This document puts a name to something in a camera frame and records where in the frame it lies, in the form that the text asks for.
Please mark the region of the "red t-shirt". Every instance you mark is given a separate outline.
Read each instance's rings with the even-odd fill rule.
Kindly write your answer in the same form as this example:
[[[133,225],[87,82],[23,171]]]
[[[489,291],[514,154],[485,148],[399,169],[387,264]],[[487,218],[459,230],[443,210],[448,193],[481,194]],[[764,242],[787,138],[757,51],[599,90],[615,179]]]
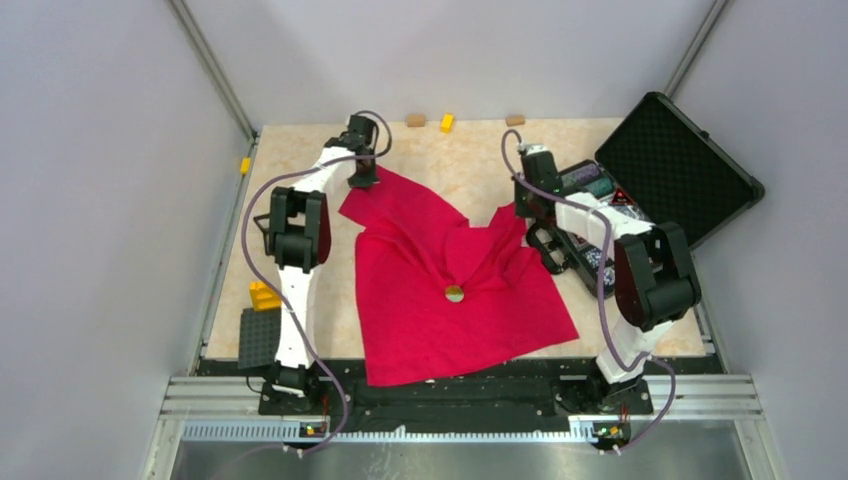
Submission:
[[[361,227],[355,297],[370,386],[474,373],[578,338],[512,205],[474,226],[429,188],[383,168],[340,213]]]

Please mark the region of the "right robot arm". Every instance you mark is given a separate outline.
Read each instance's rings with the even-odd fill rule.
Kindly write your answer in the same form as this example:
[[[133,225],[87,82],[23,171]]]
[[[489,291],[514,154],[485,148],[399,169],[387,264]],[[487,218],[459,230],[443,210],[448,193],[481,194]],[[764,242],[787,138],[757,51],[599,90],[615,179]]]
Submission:
[[[570,237],[582,238],[600,254],[600,301],[605,299],[605,269],[613,268],[621,318],[611,326],[606,308],[599,308],[606,346],[585,387],[594,409],[612,412],[643,375],[660,338],[701,299],[685,233],[673,222],[639,220],[589,192],[568,191],[552,153],[541,144],[520,143],[517,152],[522,171],[513,177],[516,214],[531,220],[526,241],[540,251],[543,265],[554,274],[562,272],[567,264],[558,262],[554,252],[564,250]]]

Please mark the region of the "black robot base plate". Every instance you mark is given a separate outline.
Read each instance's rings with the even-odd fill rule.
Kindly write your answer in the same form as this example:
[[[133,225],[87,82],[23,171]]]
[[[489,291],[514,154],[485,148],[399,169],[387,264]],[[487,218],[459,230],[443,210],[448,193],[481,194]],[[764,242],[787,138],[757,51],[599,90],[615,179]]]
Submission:
[[[523,433],[565,432],[569,410],[585,377],[587,358],[514,360],[484,371],[398,387],[370,387],[361,360],[330,359],[342,387],[319,380],[310,401],[293,406],[264,388],[263,416],[316,415],[343,422],[344,432]]]

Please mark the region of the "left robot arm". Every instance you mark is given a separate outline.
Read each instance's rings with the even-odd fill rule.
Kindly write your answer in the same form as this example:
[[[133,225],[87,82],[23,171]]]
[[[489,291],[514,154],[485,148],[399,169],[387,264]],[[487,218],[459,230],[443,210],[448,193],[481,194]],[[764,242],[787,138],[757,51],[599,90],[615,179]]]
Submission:
[[[329,196],[378,182],[379,125],[371,115],[365,110],[350,115],[305,173],[270,194],[263,236],[266,254],[277,266],[284,312],[268,382],[270,392],[297,413],[314,410],[321,397],[310,321],[317,279],[332,245]]]

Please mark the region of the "white round pin brooch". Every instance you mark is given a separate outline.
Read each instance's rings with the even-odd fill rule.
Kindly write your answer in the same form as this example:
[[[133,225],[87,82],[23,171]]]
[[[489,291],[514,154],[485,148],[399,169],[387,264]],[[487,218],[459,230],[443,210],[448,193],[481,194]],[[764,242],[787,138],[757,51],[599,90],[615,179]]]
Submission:
[[[459,303],[464,300],[464,290],[459,285],[449,285],[444,290],[445,298],[452,303]]]

